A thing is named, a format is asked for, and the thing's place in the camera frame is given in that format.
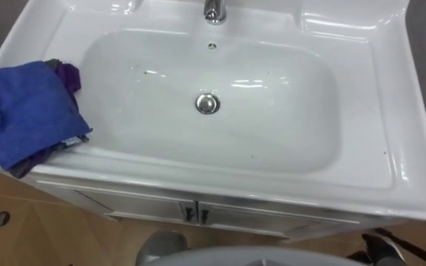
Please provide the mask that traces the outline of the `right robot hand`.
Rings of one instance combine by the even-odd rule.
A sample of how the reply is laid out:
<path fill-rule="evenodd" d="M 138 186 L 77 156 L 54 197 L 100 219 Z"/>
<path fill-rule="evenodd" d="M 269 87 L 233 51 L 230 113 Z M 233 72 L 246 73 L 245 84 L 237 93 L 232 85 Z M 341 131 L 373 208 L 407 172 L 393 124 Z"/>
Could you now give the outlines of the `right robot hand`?
<path fill-rule="evenodd" d="M 399 249 L 389 239 L 364 233 L 365 250 L 347 256 L 347 259 L 371 266 L 408 266 Z"/>

